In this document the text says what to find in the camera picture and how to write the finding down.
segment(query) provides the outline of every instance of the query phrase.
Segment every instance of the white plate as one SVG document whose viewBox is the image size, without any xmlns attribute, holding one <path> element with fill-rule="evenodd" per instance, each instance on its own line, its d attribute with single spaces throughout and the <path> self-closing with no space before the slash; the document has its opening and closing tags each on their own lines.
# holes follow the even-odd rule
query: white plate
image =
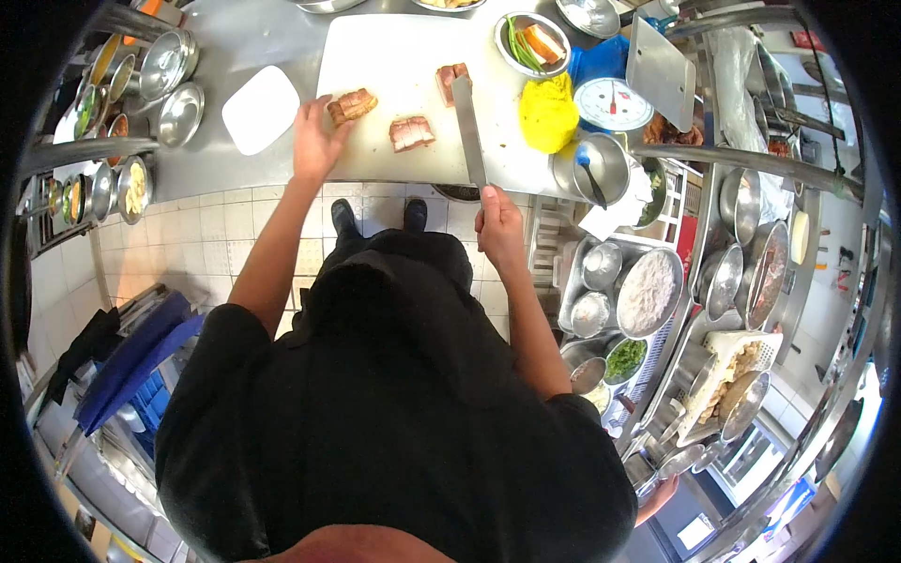
<svg viewBox="0 0 901 563">
<path fill-rule="evenodd" d="M 300 97 L 278 67 L 265 67 L 223 105 L 225 129 L 241 154 L 266 149 L 294 122 Z"/>
</svg>

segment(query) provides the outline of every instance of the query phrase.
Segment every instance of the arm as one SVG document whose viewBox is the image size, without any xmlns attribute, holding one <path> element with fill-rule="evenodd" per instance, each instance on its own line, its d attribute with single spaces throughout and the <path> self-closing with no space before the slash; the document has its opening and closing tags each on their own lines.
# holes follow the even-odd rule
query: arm
<svg viewBox="0 0 901 563">
<path fill-rule="evenodd" d="M 510 344 L 517 356 L 517 373 L 543 400 L 572 393 L 569 373 L 526 265 L 523 217 L 499 187 L 482 190 L 476 232 L 478 249 L 497 269 L 510 302 Z"/>
<path fill-rule="evenodd" d="M 294 120 L 294 176 L 285 194 L 259 234 L 235 281 L 228 302 L 254 314 L 273 338 L 291 291 L 297 245 L 306 214 L 325 176 L 334 167 L 353 122 L 330 138 L 323 130 L 323 110 L 332 97 L 325 95 L 297 110 Z"/>
</svg>

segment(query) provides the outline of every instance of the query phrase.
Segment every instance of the knife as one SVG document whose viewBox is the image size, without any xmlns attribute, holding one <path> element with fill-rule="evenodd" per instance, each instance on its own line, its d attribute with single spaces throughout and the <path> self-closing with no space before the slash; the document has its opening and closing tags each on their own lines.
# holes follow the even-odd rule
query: knife
<svg viewBox="0 0 901 563">
<path fill-rule="evenodd" d="M 453 93 L 454 107 L 457 109 L 457 123 L 460 125 L 460 138 L 463 140 L 463 154 L 466 157 L 469 182 L 475 184 L 481 191 L 488 185 L 488 179 L 485 175 L 482 143 L 478 139 L 476 110 L 472 105 L 472 85 L 469 83 L 469 77 L 454 78 L 450 83 L 450 91 Z"/>
</svg>

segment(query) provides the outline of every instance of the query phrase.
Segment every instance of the black shirt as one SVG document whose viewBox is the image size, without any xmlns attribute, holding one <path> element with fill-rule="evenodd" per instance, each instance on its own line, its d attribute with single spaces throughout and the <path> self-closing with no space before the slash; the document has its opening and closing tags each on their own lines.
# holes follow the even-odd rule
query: black shirt
<svg viewBox="0 0 901 563">
<path fill-rule="evenodd" d="M 541 401 L 467 289 L 363 252 L 272 343 L 214 309 L 157 435 L 167 516 L 205 560 L 261 558 L 335 523 L 457 561 L 606 561 L 635 523 L 595 407 Z"/>
</svg>

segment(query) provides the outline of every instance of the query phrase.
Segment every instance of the black shoe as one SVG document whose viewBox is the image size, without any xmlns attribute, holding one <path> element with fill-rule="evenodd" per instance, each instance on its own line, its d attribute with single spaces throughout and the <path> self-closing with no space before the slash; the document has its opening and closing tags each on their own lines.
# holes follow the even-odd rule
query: black shoe
<svg viewBox="0 0 901 563">
<path fill-rule="evenodd" d="M 404 231 L 423 232 L 429 219 L 429 208 L 421 199 L 411 199 L 404 209 Z"/>
<path fill-rule="evenodd" d="M 336 199 L 332 204 L 332 225 L 340 238 L 357 239 L 360 237 L 359 231 L 357 231 L 357 222 L 353 217 L 353 209 L 344 198 Z"/>
</svg>

